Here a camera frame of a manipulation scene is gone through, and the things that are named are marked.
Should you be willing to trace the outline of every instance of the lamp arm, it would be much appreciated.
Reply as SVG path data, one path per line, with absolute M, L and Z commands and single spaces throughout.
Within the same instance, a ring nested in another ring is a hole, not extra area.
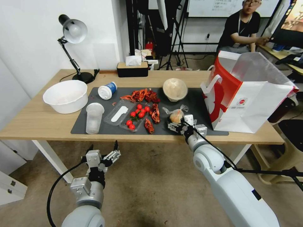
M 70 63 L 76 69 L 78 76 L 81 76 L 80 67 L 77 64 L 77 62 L 74 59 L 72 59 L 71 56 L 69 55 L 69 53 L 67 52 L 67 50 L 66 50 L 66 48 L 64 46 L 67 43 L 67 41 L 65 39 L 63 39 L 63 38 L 64 38 L 64 36 L 62 38 L 58 39 L 58 42 L 62 46 L 62 48 L 63 48 L 64 52 L 66 53 L 66 55 L 68 56 Z

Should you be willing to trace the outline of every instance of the lamp shade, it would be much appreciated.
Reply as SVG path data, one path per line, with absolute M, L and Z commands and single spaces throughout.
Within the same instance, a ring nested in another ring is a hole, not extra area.
M 62 14 L 59 16 L 59 22 L 63 26 L 63 35 L 69 43 L 77 44 L 85 39 L 87 27 L 82 21 L 70 19 Z

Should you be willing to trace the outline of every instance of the desk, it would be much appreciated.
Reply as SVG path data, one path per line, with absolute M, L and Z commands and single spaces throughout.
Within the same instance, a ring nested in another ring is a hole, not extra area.
M 259 48 L 261 48 L 262 50 L 266 51 L 267 53 L 271 54 L 272 56 L 274 56 L 275 58 L 281 60 L 285 57 L 287 57 L 290 54 L 293 54 L 291 51 L 288 50 L 281 50 L 278 52 L 273 51 L 271 48 L 267 47 L 267 46 L 259 46 Z M 286 64 L 290 69 L 294 70 L 295 72 L 303 75 L 303 69 L 290 65 L 290 64 Z
M 17 116 L 0 132 L 0 139 L 32 140 L 49 162 L 62 174 L 67 168 L 59 159 L 46 140 L 59 141 L 127 141 L 154 143 L 184 143 L 183 136 L 176 135 L 87 135 L 71 134 L 70 131 L 80 113 L 59 114 L 43 102 L 44 92 L 59 80 L 73 73 L 74 70 L 60 70 L 47 85 L 17 114 Z M 119 78 L 116 73 L 98 74 L 95 81 L 88 84 L 88 94 L 93 87 L 99 87 L 114 81 L 119 87 L 162 87 L 168 78 L 182 79 L 188 87 L 197 88 L 206 82 L 210 71 L 149 71 L 148 77 Z M 212 143 L 241 144 L 244 149 L 234 154 L 238 161 L 251 144 L 282 144 L 284 141 L 269 122 L 255 134 L 230 132 L 228 136 L 207 136 Z M 64 179 L 71 183 L 73 176 L 69 173 Z

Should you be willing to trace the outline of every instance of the whiteboard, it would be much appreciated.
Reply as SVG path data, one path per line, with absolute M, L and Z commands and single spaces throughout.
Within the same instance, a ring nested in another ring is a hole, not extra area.
M 189 17 L 229 17 L 242 9 L 243 0 L 189 0 Z M 271 17 L 279 0 L 262 0 L 257 12 Z

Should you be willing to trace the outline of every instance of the gray placemat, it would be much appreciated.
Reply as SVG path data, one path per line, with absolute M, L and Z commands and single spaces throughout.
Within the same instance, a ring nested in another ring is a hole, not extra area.
M 110 100 L 103 100 L 98 95 L 98 88 L 95 87 L 92 89 L 91 93 L 88 96 L 87 105 L 93 102 L 101 103 L 105 109 L 105 112 L 102 117 L 102 122 L 99 130 L 99 134 L 111 134 L 111 135 L 123 135 L 123 134 L 134 134 L 131 131 L 125 130 L 119 126 L 112 126 L 103 121 L 103 119 L 112 111 L 114 108 L 113 102 L 119 102 L 120 97 L 124 95 L 130 95 L 134 90 L 141 90 L 142 88 L 118 88 L 117 91 L 113 94 Z M 205 102 L 202 97 L 202 91 L 200 88 L 189 88 L 187 96 L 178 102 L 170 102 L 168 98 L 163 93 L 162 88 L 152 88 L 154 92 L 158 94 L 161 102 L 159 103 L 160 111 L 160 123 L 154 124 L 150 116 L 148 118 L 153 123 L 155 132 L 153 135 L 174 135 L 175 133 L 167 128 L 167 114 L 162 110 L 162 107 L 166 107 L 170 111 L 174 109 L 179 109 L 181 104 L 187 105 L 189 111 L 185 114 L 193 114 L 194 118 L 197 119 L 197 124 L 204 124 L 207 126 L 208 135 L 216 136 L 227 136 L 229 133 L 225 131 L 213 131 L 209 115 Z M 72 134 L 86 134 L 86 106 L 82 108 L 73 129 L 71 130 Z M 148 135 L 147 130 L 144 125 L 138 129 L 135 134 L 139 135 Z

